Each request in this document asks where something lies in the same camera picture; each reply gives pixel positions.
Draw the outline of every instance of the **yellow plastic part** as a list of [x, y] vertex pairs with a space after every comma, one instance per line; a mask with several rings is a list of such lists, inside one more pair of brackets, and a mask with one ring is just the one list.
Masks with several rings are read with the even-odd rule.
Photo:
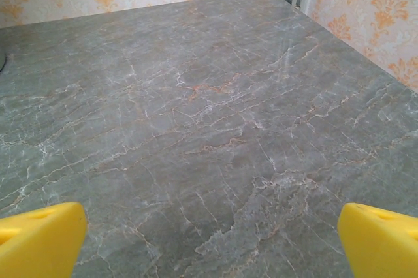
[[348, 203], [338, 233], [356, 278], [417, 278], [418, 219]]
[[0, 277], [70, 277], [86, 231], [79, 203], [0, 219]]

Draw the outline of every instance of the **gray marble surface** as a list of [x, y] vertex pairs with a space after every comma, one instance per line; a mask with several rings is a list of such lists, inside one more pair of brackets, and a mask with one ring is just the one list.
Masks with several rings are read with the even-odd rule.
[[0, 217], [83, 203], [73, 277], [350, 277], [346, 202], [418, 215], [418, 98], [283, 0], [0, 29]]

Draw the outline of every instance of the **yellow object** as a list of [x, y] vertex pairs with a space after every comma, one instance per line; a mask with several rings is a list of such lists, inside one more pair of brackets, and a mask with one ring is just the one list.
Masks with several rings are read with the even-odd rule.
[[338, 233], [356, 278], [417, 278], [418, 219], [348, 203]]
[[0, 219], [0, 277], [70, 277], [86, 231], [79, 203]]

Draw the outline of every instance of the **marble floor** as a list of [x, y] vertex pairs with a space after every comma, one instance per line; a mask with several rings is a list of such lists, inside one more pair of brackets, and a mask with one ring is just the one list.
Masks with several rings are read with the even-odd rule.
[[418, 98], [283, 0], [0, 29], [0, 217], [81, 202], [73, 277], [351, 277], [344, 203], [418, 215]]

